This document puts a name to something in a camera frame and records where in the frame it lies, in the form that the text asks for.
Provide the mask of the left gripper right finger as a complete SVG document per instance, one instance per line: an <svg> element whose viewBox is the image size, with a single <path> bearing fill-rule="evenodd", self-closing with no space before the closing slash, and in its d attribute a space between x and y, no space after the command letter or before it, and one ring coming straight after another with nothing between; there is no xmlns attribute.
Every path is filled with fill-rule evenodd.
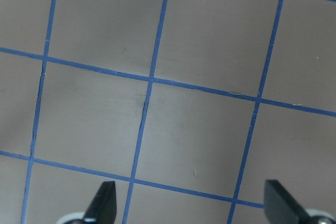
<svg viewBox="0 0 336 224"><path fill-rule="evenodd" d="M264 183L264 214L271 224L306 223L310 216L275 179Z"/></svg>

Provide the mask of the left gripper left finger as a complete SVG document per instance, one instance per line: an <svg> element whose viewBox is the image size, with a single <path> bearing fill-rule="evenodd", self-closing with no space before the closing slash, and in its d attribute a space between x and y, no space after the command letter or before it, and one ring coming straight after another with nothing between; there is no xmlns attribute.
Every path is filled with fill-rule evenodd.
<svg viewBox="0 0 336 224"><path fill-rule="evenodd" d="M84 223L113 224L117 216L115 182L103 182L84 213Z"/></svg>

